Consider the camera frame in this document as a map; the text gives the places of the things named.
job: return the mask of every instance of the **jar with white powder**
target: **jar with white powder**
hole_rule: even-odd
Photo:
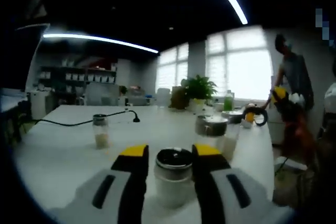
[[[97,149],[109,147],[109,122],[104,114],[93,116],[93,131]]]

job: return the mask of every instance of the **person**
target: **person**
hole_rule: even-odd
[[[305,59],[302,55],[296,55],[291,51],[291,44],[287,43],[282,34],[278,34],[275,39],[276,50],[283,55],[282,63],[275,86],[280,86],[285,76],[291,89],[291,93],[302,94],[304,98],[304,110],[307,112],[314,106],[314,95],[308,75]],[[262,106],[263,109],[270,103],[271,98]]]

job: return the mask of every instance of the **gray shirt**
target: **gray shirt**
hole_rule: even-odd
[[[291,92],[302,94],[307,102],[311,100],[313,91],[304,60],[302,55],[292,53],[291,56],[282,60],[281,67],[288,80]]]

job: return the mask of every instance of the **black power cable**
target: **black power cable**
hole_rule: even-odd
[[[135,118],[133,119],[134,123],[140,122],[138,114],[135,111],[133,111],[133,110],[125,110],[125,111],[121,111],[121,112],[117,112],[117,113],[112,113],[112,114],[106,115],[106,117],[112,116],[112,115],[124,114],[124,113],[128,113],[128,112],[133,112],[134,113],[134,115],[135,115]],[[85,122],[81,122],[81,123],[75,123],[75,124],[65,124],[65,123],[58,123],[58,122],[54,122],[54,121],[50,121],[50,120],[40,119],[40,120],[36,120],[35,125],[38,122],[48,122],[48,123],[58,124],[58,125],[61,125],[61,126],[72,127],[72,126],[78,126],[78,125],[90,123],[90,122],[93,122],[93,120],[89,120],[89,121],[85,121]]]
[[[279,171],[283,168],[283,166],[285,165],[285,162],[288,160],[288,158],[285,159],[285,161],[280,165],[280,167],[277,169],[277,171],[274,173],[274,176],[276,176]]]

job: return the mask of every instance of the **white window blind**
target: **white window blind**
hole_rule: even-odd
[[[240,29],[237,31],[229,31],[226,34],[227,49],[250,49],[258,47],[266,47],[266,40],[261,28]]]
[[[155,91],[159,88],[172,90],[172,87],[181,85],[182,79],[187,78],[188,75],[188,55],[188,43],[160,54],[156,71]]]
[[[177,64],[176,86],[181,85],[181,81],[186,79],[188,75],[188,62]]]
[[[260,27],[211,35],[206,47],[206,76],[217,85],[216,96],[230,89],[237,99],[268,99],[272,66]]]
[[[227,55],[228,89],[237,99],[267,100],[271,89],[271,62],[267,49]]]
[[[168,64],[176,61],[177,48],[174,47],[160,54],[159,65]]]
[[[223,35],[215,34],[209,36],[206,45],[208,54],[223,52],[225,48]]]
[[[183,44],[179,46],[178,60],[186,60],[189,55],[189,44]]]
[[[156,73],[156,90],[159,88],[172,89],[175,86],[175,65],[166,65],[158,68]]]

